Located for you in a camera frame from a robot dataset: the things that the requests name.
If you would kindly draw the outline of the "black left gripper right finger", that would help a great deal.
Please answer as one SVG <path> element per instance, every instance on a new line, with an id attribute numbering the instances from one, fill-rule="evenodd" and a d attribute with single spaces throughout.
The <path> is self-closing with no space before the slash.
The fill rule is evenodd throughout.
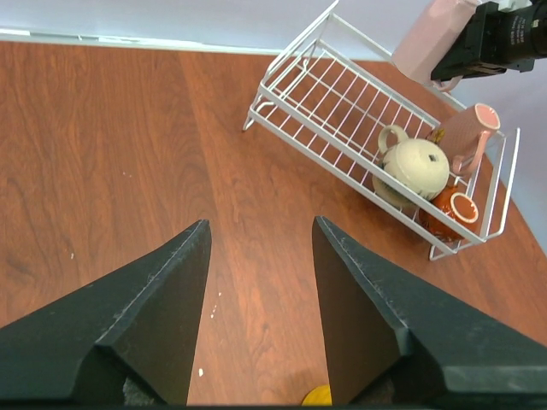
<path id="1" fill-rule="evenodd" d="M 336 405 L 543 406 L 546 348 L 373 251 L 312 226 Z"/>

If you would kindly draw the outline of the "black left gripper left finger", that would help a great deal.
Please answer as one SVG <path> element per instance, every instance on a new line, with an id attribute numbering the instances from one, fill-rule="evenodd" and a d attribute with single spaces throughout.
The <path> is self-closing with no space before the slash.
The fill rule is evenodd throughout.
<path id="1" fill-rule="evenodd" d="M 184 404 L 209 272 L 198 220 L 1 330 L 1 403 Z"/>

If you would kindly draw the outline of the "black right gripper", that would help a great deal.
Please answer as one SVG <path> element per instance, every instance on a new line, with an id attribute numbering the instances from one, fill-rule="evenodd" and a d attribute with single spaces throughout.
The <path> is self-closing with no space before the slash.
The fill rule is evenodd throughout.
<path id="1" fill-rule="evenodd" d="M 515 70 L 533 70 L 546 57 L 546 2 L 503 9 L 493 1 L 481 4 L 467 29 L 469 48 L 456 42 L 432 70 L 431 79 L 486 77 Z"/>

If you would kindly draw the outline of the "white faceted mug pink handle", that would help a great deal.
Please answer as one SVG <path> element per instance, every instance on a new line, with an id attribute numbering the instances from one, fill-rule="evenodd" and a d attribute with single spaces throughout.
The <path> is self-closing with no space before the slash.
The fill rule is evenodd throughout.
<path id="1" fill-rule="evenodd" d="M 474 15 L 480 1 L 435 0 L 422 11 L 391 55 L 399 72 L 421 85 L 442 92 L 454 89 L 462 76 L 431 79 L 432 70 L 450 50 Z"/>

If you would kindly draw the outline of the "pink floral mug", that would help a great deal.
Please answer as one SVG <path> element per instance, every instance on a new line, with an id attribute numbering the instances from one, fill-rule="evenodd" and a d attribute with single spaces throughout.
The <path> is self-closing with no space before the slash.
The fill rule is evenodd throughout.
<path id="1" fill-rule="evenodd" d="M 472 174 L 485 153 L 485 147 L 501 126 L 497 111 L 478 102 L 443 121 L 426 137 L 447 156 L 457 176 Z"/>

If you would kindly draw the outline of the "beige round ceramic mug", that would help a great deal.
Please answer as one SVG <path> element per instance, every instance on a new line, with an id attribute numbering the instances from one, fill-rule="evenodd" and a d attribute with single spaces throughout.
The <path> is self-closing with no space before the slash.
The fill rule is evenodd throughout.
<path id="1" fill-rule="evenodd" d="M 450 164 L 435 143 L 388 125 L 379 133 L 378 146 L 379 167 L 422 198 L 431 201 L 447 185 Z"/>

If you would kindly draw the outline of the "dark brown glazed mug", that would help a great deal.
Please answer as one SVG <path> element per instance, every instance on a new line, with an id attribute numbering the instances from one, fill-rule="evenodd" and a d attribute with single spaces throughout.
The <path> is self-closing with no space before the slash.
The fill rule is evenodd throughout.
<path id="1" fill-rule="evenodd" d="M 449 218 L 458 222 L 472 232 L 476 232 L 479 226 L 479 208 L 473 199 L 456 186 L 446 187 L 432 200 L 432 204 Z M 451 243 L 463 240 L 464 237 L 451 230 L 447 225 L 435 219 L 425 210 L 419 211 L 421 225 L 436 238 L 443 242 Z"/>

